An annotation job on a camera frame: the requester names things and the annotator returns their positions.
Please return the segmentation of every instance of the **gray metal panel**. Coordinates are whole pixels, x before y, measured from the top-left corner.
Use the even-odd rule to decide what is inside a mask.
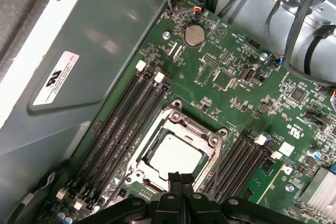
[[[165,0],[79,0],[0,130],[0,219],[69,157]],[[61,54],[79,55],[54,102],[32,103]]]

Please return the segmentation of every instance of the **chip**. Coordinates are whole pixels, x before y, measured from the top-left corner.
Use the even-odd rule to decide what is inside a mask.
[[[260,105],[259,110],[260,110],[261,112],[266,112],[266,111],[268,111],[268,108],[269,108],[268,103],[263,102],[263,103]]]
[[[304,94],[305,93],[302,90],[295,88],[290,97],[296,102],[301,102],[302,98],[305,96]]]

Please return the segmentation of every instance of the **black ram slot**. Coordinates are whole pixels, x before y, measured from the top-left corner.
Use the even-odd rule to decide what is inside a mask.
[[[237,193],[237,187],[240,183],[245,184],[247,181],[243,181],[246,175],[251,174],[254,169],[251,167],[255,167],[255,160],[261,156],[262,153],[255,147],[251,147],[250,155],[246,157],[244,163],[241,163],[241,166],[235,176],[231,178],[231,180],[227,183],[226,187],[220,190],[220,194],[217,196],[217,201],[221,201],[221,199],[226,199],[227,197],[236,196],[233,193]]]
[[[251,146],[249,146],[248,144],[246,146],[244,146],[242,152],[239,153],[239,155],[237,156],[237,158],[234,161],[234,165],[230,166],[225,173],[219,177],[218,180],[218,184],[217,184],[217,192],[216,194],[218,198],[220,197],[220,195],[225,192],[226,187],[228,187],[230,185],[230,182],[239,175],[239,171],[242,168],[242,166],[244,166],[249,158],[249,156],[251,155],[252,150],[251,150]]]
[[[245,184],[248,182],[248,180],[251,178],[252,174],[255,172],[255,170],[262,164],[262,162],[266,158],[266,153],[261,152],[259,153],[258,157],[255,159],[251,167],[249,167],[248,171],[245,173],[243,178],[239,181],[238,185],[235,187],[235,190],[231,192],[231,194],[228,195],[228,197],[234,197],[239,194],[239,192],[242,190],[242,188],[245,186]]]
[[[138,122],[138,118],[143,111],[146,103],[148,102],[148,98],[155,92],[153,84],[150,84],[145,91],[145,94],[140,96],[137,101],[137,105],[135,107],[135,111],[131,110],[128,118],[121,124],[120,129],[117,131],[117,134],[112,138],[111,149],[108,151],[106,158],[102,160],[98,170],[91,176],[88,180],[89,185],[88,188],[94,187],[98,182],[100,177],[105,173],[106,169],[109,167],[110,161],[113,157],[116,156],[118,150],[120,149],[121,141],[127,141],[127,136],[131,129],[133,129],[134,124]]]
[[[127,97],[130,101],[136,101],[140,95],[142,94],[142,90],[145,88],[145,86],[148,85],[148,81],[142,81],[140,85],[137,85],[134,90],[134,92],[131,92],[130,95]],[[132,110],[132,106],[129,104],[129,102],[125,103],[128,105],[128,107],[125,107],[122,105],[122,108],[125,108],[124,110],[118,109],[118,113],[113,117],[113,120],[111,122],[111,126],[108,127],[108,130],[106,133],[101,135],[102,144],[100,145],[99,150],[95,154],[95,156],[92,158],[89,167],[85,170],[84,174],[81,174],[81,180],[78,182],[78,187],[81,187],[83,183],[87,181],[87,179],[92,176],[92,174],[97,170],[97,167],[99,165],[99,162],[106,158],[108,154],[109,147],[113,144],[111,142],[111,135],[116,134],[117,129],[119,129],[120,124],[129,116]]]
[[[220,162],[220,167],[219,167],[219,175],[220,177],[223,177],[225,173],[227,172],[227,166],[235,161],[235,158],[237,155],[242,151],[242,148],[246,145],[246,142],[243,142],[241,140],[236,140],[230,149],[226,152],[224,157],[222,158]],[[213,176],[210,181],[207,183],[206,187],[204,188],[203,192],[210,193],[213,188],[213,184],[215,181],[215,176]]]
[[[120,164],[126,159],[126,156],[128,152],[130,151],[130,148],[135,144],[137,139],[140,137],[140,134],[148,122],[148,118],[152,115],[152,113],[157,108],[157,105],[160,104],[163,97],[165,95],[164,91],[160,91],[156,94],[155,99],[153,99],[153,102],[149,104],[149,108],[144,109],[144,116],[142,119],[140,119],[140,124],[138,124],[135,128],[132,130],[132,135],[130,136],[130,140],[128,141],[128,144],[126,147],[121,149],[121,152],[118,154],[117,158],[114,158],[112,161],[110,161],[111,167],[108,171],[108,173],[105,175],[103,181],[100,183],[97,191],[96,191],[96,197],[99,197],[99,195],[102,193],[102,191],[105,189],[113,175],[117,172],[117,168],[120,166]]]
[[[80,175],[84,169],[86,169],[86,166],[88,166],[88,160],[92,159],[94,153],[96,152],[96,149],[98,148],[98,146],[101,144],[101,135],[102,133],[105,134],[107,129],[109,128],[110,124],[112,123],[112,121],[114,120],[114,117],[116,114],[118,114],[121,110],[120,107],[122,107],[123,104],[125,104],[125,102],[127,101],[127,98],[129,97],[130,93],[133,91],[133,89],[135,88],[135,86],[138,84],[138,79],[139,76],[137,76],[136,74],[133,76],[130,85],[128,86],[128,88],[124,91],[122,97],[119,99],[118,103],[115,106],[115,109],[113,110],[113,112],[110,114],[109,118],[107,119],[106,123],[103,125],[103,127],[101,127],[97,134],[96,137],[94,138],[92,144],[90,145],[88,151],[85,154],[85,157],[83,159],[83,162],[81,163],[78,172],[77,172],[77,176]]]
[[[215,200],[220,203],[227,197],[237,196],[266,157],[267,151],[255,145],[249,135],[238,138],[220,162]],[[213,176],[204,192],[212,193],[214,180]]]

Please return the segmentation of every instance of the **electrical component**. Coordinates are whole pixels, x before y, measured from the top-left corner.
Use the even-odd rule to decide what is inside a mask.
[[[205,31],[199,25],[188,26],[184,31],[183,39],[188,46],[199,47],[205,40]]]
[[[304,190],[300,200],[310,208],[336,221],[336,175],[320,168],[312,182]]]

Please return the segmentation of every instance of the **capacitor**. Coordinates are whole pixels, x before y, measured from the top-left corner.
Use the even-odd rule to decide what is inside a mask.
[[[321,152],[317,149],[307,150],[307,155],[310,156],[310,157],[313,157],[316,160],[319,160],[321,158]]]
[[[76,219],[76,214],[74,212],[71,212],[66,216],[64,222],[65,224],[72,224],[75,219]]]
[[[336,165],[331,166],[330,171],[336,173]]]
[[[66,208],[61,209],[56,215],[57,220],[64,220],[68,212],[69,211]]]

